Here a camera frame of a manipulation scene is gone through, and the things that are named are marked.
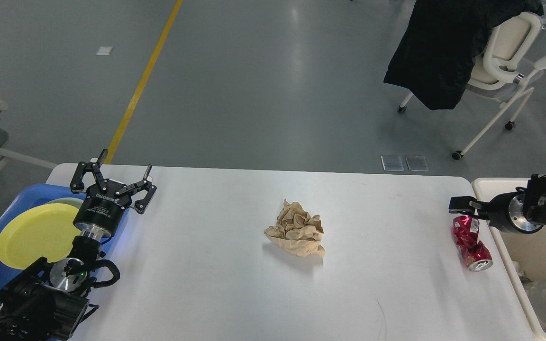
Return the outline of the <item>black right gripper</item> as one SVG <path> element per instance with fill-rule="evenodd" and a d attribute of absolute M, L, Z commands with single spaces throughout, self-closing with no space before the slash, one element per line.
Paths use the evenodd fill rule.
<path fill-rule="evenodd" d="M 489 203 L 472 196 L 451 197 L 448 212 L 489 221 L 489 225 L 504 233 L 527 233 L 523 214 L 524 193 L 511 192 L 495 196 Z"/>

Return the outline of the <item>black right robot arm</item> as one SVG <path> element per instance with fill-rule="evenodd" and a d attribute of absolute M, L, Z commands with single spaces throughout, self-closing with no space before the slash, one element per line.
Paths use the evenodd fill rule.
<path fill-rule="evenodd" d="M 546 228 L 546 175 L 533 174 L 525 187 L 498 194 L 488 202 L 471 196 L 451 197 L 448 211 L 487 220 L 505 233 L 537 233 Z"/>

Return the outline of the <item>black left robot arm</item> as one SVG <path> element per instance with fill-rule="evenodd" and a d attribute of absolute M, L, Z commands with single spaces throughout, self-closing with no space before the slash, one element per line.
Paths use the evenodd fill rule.
<path fill-rule="evenodd" d="M 125 184 L 105 178 L 96 161 L 79 162 L 69 189 L 85 199 L 74 216 L 78 235 L 69 252 L 56 261 L 41 256 L 0 290 L 0 341 L 67 341 L 95 313 L 93 289 L 110 287 L 121 274 L 102 246 L 112 240 L 129 210 L 145 213 L 157 190 L 147 165 L 141 180 Z"/>

